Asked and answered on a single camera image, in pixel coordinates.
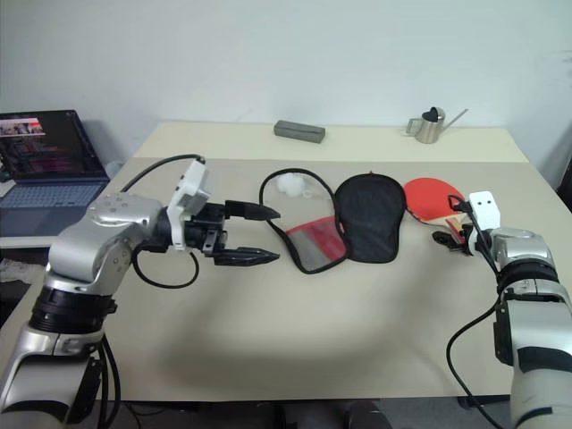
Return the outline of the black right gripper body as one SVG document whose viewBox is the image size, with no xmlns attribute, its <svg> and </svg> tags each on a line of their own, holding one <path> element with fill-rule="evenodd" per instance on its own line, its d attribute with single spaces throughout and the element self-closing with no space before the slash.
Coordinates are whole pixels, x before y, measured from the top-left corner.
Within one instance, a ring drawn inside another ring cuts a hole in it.
<svg viewBox="0 0 572 429">
<path fill-rule="evenodd" d="M 472 222 L 469 223 L 458 223 L 457 227 L 457 238 L 461 246 L 465 247 L 466 256 L 475 256 L 477 253 L 476 243 L 478 234 L 476 228 Z"/>
</svg>

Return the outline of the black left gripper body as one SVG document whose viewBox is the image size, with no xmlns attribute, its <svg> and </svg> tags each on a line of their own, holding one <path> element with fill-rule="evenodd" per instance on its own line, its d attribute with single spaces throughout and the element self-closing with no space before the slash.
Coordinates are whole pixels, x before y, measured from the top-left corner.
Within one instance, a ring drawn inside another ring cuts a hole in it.
<svg viewBox="0 0 572 429">
<path fill-rule="evenodd" d="M 226 209 L 223 204 L 207 203 L 198 214 L 185 222 L 185 244 L 206 257 L 219 257 L 225 250 Z"/>
</svg>

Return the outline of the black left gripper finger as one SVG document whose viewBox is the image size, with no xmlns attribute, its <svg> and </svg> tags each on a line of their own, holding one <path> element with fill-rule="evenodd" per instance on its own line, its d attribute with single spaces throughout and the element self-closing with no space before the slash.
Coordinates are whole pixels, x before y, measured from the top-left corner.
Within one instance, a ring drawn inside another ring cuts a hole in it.
<svg viewBox="0 0 572 429">
<path fill-rule="evenodd" d="M 281 217 L 281 214 L 271 207 L 236 200 L 226 200 L 224 210 L 226 219 L 239 217 L 252 221 L 270 221 Z"/>
<path fill-rule="evenodd" d="M 261 249 L 239 247 L 224 249 L 214 254 L 214 264 L 221 266 L 249 267 L 272 263 L 280 258 L 279 254 Z"/>
</svg>

